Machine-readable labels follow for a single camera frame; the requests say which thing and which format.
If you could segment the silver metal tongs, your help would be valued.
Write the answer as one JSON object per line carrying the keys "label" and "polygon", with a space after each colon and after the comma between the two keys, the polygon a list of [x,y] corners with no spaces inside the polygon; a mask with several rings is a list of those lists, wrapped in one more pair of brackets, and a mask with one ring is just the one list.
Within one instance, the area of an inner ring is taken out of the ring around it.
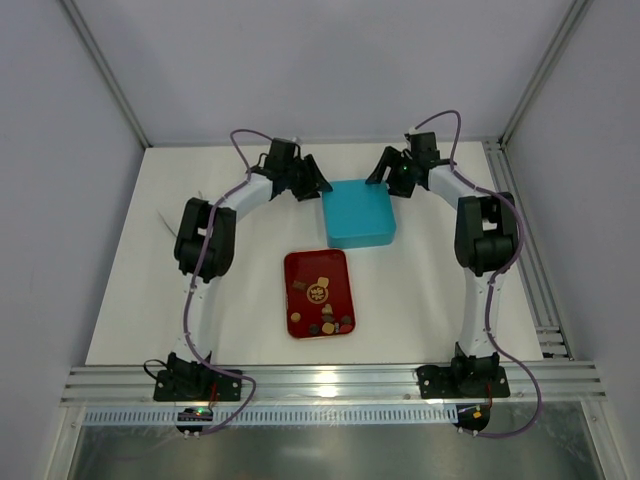
{"label": "silver metal tongs", "polygon": [[197,190],[196,192],[189,193],[186,196],[175,196],[163,200],[156,208],[159,219],[174,238],[177,237],[186,203],[193,197],[200,200],[204,199],[202,191]]}

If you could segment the teal tin lid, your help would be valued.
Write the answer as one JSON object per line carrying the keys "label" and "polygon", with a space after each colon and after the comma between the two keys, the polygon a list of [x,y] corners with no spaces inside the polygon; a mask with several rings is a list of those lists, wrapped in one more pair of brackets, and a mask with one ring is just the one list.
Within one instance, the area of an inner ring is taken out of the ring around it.
{"label": "teal tin lid", "polygon": [[333,191],[321,196],[325,232],[327,224],[335,223],[396,225],[385,185],[367,185],[364,179],[335,181],[331,185]]}

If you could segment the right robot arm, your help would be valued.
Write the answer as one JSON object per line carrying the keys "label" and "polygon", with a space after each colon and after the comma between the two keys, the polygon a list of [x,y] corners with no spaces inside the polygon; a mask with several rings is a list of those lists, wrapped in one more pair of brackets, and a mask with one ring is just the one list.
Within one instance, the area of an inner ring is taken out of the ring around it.
{"label": "right robot arm", "polygon": [[434,133],[406,137],[408,148],[388,146],[366,182],[386,184],[392,196],[409,198],[421,186],[456,213],[454,254],[465,274],[463,324],[447,366],[416,371],[424,399],[506,398],[509,386],[496,341],[497,303],[503,277],[522,249],[513,196],[466,179],[453,159],[442,158]]}

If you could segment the teal square tin box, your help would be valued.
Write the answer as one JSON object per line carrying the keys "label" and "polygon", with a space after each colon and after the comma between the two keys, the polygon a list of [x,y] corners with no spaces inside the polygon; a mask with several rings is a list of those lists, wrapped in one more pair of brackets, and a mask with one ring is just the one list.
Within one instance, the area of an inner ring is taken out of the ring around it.
{"label": "teal square tin box", "polygon": [[330,248],[357,249],[386,246],[393,242],[396,234],[394,223],[326,225],[327,244]]}

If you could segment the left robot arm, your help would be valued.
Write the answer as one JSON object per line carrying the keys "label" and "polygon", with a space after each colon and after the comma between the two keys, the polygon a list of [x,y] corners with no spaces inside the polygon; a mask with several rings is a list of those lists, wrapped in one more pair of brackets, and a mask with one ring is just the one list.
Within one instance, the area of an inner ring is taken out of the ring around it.
{"label": "left robot arm", "polygon": [[305,201],[332,190],[314,157],[295,141],[272,138],[253,166],[239,156],[245,174],[238,185],[214,202],[193,197],[185,204],[174,258],[188,281],[186,299],[177,344],[153,375],[157,402],[238,402],[243,384],[255,383],[240,370],[214,364],[213,352],[202,345],[202,317],[232,265],[237,224],[285,191]]}

